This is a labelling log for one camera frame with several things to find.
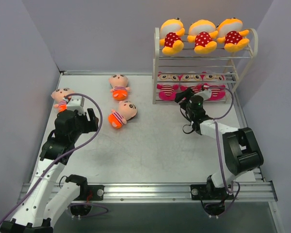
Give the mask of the pink panda plush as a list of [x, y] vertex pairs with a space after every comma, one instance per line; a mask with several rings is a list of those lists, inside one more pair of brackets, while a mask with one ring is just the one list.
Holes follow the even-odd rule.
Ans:
[[196, 73], [187, 73], [179, 75], [180, 80], [180, 90], [185, 91], [186, 89], [190, 88], [195, 93], [198, 93], [201, 90], [201, 85], [203, 81], [203, 75], [196, 74]]
[[226, 87], [221, 81], [225, 81], [226, 78], [221, 74], [208, 74], [207, 72], [202, 72], [202, 80], [205, 84], [211, 87], [211, 97], [209, 101], [222, 100], [226, 96], [224, 88]]
[[158, 97], [163, 101], [174, 101], [179, 88], [179, 76], [176, 74], [167, 74], [159, 71], [158, 78], [161, 81], [171, 80], [176, 82], [175, 84], [157, 84], [157, 89], [159, 90]]

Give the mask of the pink panda plush front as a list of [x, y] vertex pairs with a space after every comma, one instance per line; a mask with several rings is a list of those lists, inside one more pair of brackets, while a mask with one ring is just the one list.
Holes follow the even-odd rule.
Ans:
[[221, 81], [225, 81], [226, 78], [221, 74], [208, 74], [207, 72], [202, 72], [202, 80], [205, 84], [211, 87], [211, 97], [209, 101], [222, 100], [226, 96], [224, 88], [226, 87]]

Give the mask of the pink panda plush back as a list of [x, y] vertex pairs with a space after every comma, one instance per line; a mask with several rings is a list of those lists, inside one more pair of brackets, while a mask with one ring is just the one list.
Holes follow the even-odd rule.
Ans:
[[179, 76], [176, 74], [167, 74], [159, 71], [158, 78], [161, 81], [171, 80], [176, 82], [175, 84], [157, 84], [157, 89], [159, 90], [158, 97], [163, 101], [174, 101], [179, 88]]

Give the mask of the yellow plush red dotted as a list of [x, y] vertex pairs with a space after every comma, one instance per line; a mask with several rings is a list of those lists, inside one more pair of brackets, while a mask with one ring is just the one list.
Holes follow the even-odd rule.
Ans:
[[163, 46], [164, 55], [175, 55], [184, 48], [181, 39], [185, 34], [185, 28], [180, 18], [172, 18], [165, 21], [160, 28], [160, 46]]
[[208, 54], [216, 50], [217, 36], [215, 24], [209, 20], [200, 19], [190, 25], [187, 40], [189, 43], [194, 43], [196, 54]]
[[238, 52], [250, 42], [247, 38], [249, 30], [243, 30], [243, 22], [238, 18], [227, 18], [216, 27], [218, 31], [217, 42], [224, 44], [228, 52]]

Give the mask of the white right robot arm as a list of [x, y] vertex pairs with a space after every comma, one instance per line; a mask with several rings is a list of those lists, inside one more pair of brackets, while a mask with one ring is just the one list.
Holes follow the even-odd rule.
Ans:
[[216, 140], [219, 171], [210, 175], [205, 185], [197, 188], [195, 196], [200, 200], [224, 200], [234, 196], [232, 190], [236, 179], [263, 165], [264, 158], [252, 129], [228, 126], [207, 115], [204, 101], [211, 95], [209, 86], [203, 86], [198, 93], [187, 88], [176, 94], [175, 102], [189, 121], [192, 132]]

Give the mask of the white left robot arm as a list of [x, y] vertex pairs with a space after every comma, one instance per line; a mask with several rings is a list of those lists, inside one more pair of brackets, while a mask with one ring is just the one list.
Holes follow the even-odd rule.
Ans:
[[12, 208], [11, 220], [4, 219], [2, 233], [51, 233], [58, 218], [74, 200], [88, 195], [87, 179], [70, 175], [62, 189], [51, 198], [57, 178], [67, 165], [75, 145], [84, 133], [97, 135], [102, 119], [89, 108], [87, 113], [74, 107], [58, 113], [55, 128], [50, 132], [41, 148], [36, 174], [26, 195]]

